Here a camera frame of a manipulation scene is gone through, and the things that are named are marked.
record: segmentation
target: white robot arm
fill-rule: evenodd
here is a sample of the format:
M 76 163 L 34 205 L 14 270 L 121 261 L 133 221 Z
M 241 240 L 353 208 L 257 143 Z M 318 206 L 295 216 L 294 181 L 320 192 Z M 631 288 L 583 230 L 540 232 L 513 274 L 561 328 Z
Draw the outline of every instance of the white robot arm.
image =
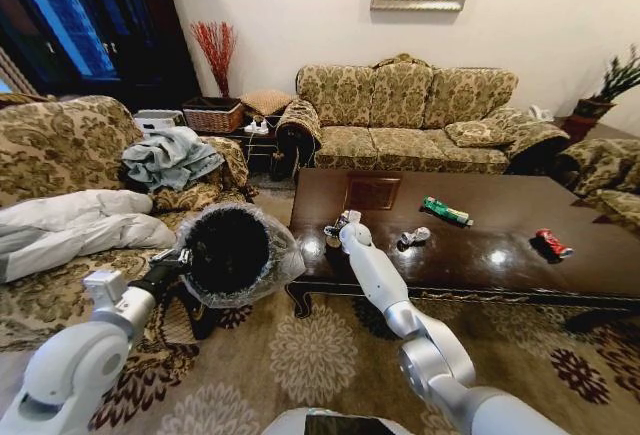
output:
M 460 433 L 467 435 L 561 435 L 564 430 L 524 402 L 495 388 L 467 388 L 473 363 L 444 323 L 420 312 L 407 285 L 381 250 L 359 214 L 340 231 L 343 250 L 365 296 L 403 340 L 400 369 L 413 391 L 437 405 Z
M 36 351 L 20 392 L 0 420 L 0 433 L 88 433 L 102 395 L 142 337 L 156 297 L 174 273 L 188 266 L 189 253 L 167 250 L 151 263 L 147 275 L 128 287 L 119 271 L 97 271 L 84 279 L 94 301 L 91 321 L 65 328 Z

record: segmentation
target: blanket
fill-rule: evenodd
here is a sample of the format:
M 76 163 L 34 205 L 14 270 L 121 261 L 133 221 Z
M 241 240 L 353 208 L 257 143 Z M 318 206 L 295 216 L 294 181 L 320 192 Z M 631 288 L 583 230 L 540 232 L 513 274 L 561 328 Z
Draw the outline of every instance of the blanket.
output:
M 85 190 L 0 210 L 0 283 L 110 248 L 168 248 L 174 233 L 128 190 Z
M 129 178 L 153 192 L 163 186 L 182 190 L 222 165 L 224 158 L 190 128 L 172 127 L 148 132 L 122 152 L 122 161 Z

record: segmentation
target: white wall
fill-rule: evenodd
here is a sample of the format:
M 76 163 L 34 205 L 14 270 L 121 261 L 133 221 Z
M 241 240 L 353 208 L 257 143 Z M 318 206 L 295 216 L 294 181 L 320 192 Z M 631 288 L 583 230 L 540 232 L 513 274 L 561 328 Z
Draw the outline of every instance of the white wall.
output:
M 370 64 L 409 52 L 440 66 L 505 67 L 520 77 L 512 105 L 559 115 L 597 90 L 607 60 L 640 44 L 640 0 L 467 0 L 460 13 L 370 11 L 370 0 L 175 0 L 205 94 L 218 93 L 188 33 L 198 20 L 238 30 L 232 95 L 294 91 L 305 63 Z M 640 87 L 603 121 L 640 135 Z

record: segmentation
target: white jacket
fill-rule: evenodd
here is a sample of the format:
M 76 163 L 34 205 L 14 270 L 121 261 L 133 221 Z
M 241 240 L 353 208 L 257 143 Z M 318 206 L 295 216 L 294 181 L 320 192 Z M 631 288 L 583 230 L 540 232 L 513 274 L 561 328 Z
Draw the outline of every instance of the white jacket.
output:
M 166 248 L 175 235 L 129 190 L 85 190 L 0 211 L 0 283 L 110 248 Z

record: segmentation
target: decorative branches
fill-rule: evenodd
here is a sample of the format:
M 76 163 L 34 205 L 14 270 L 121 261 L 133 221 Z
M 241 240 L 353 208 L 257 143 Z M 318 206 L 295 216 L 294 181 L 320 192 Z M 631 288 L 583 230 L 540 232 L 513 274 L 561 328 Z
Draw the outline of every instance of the decorative branches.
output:
M 191 34 L 207 57 L 222 96 L 229 97 L 229 65 L 238 38 L 233 26 L 227 22 L 195 22 Z
M 600 93 L 591 97 L 598 102 L 611 102 L 618 95 L 640 85 L 640 56 L 635 45 L 631 45 L 631 55 L 625 65 L 615 56 L 604 75 L 604 86 Z

